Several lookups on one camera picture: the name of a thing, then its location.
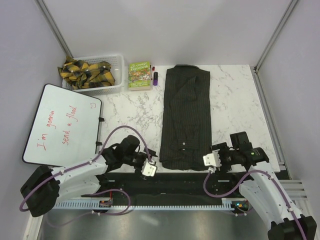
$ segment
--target reflective metal surface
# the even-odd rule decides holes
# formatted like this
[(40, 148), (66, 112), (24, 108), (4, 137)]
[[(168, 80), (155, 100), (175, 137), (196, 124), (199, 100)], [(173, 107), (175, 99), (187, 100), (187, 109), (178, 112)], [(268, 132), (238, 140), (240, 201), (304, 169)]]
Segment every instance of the reflective metal surface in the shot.
[[(52, 224), (62, 224), (83, 210), (52, 210)], [(62, 228), (43, 220), (38, 240), (268, 240), (254, 211), (235, 217), (217, 211), (134, 210), (121, 216), (87, 215)]]

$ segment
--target white marble surface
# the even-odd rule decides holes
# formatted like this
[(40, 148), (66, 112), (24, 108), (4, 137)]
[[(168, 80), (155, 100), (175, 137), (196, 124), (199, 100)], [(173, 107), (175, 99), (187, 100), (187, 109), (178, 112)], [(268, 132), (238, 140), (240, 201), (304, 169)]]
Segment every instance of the white marble surface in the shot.
[[(158, 72), (158, 86), (148, 91), (129, 91), (127, 85), (122, 92), (97, 96), (103, 102), (100, 140), (120, 125), (137, 129), (145, 139), (148, 148), (160, 152), (164, 92), (167, 69), (174, 66), (155, 66)], [(268, 155), (274, 171), (279, 172), (279, 164), (268, 131), (266, 119), (258, 97), (249, 65), (199, 65), (210, 71), (210, 105), (212, 144), (227, 142), (229, 135), (246, 131), (253, 147), (262, 147)], [(130, 129), (119, 129), (110, 138), (107, 146), (120, 143)], [(157, 163), (159, 172), (187, 172), (169, 170)], [(123, 165), (116, 172), (133, 172), (133, 167)]]

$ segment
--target yellow and black plaid fabric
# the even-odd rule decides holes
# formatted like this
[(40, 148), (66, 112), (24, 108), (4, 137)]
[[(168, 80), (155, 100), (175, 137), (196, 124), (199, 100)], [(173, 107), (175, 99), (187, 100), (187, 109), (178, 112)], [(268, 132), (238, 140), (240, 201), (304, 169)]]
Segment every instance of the yellow and black plaid fabric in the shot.
[(61, 77), (74, 90), (115, 85), (115, 79), (110, 69), (111, 64), (106, 61), (89, 64), (83, 60), (75, 60), (70, 56), (66, 57), (63, 67), (58, 67)]

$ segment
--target book cover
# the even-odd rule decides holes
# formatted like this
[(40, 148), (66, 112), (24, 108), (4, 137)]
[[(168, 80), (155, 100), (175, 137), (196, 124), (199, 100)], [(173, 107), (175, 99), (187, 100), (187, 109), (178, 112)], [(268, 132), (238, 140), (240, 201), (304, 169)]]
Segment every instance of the book cover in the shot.
[(129, 65), (129, 89), (148, 89), (151, 87), (151, 68), (149, 61), (135, 62)]

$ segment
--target black folded garment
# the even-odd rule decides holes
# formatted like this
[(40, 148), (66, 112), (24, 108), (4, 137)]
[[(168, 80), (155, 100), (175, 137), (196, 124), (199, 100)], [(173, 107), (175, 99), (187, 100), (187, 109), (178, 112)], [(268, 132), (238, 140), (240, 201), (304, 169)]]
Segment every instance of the black folded garment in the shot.
[(210, 72), (176, 65), (166, 71), (160, 162), (166, 169), (206, 170), (210, 153)]

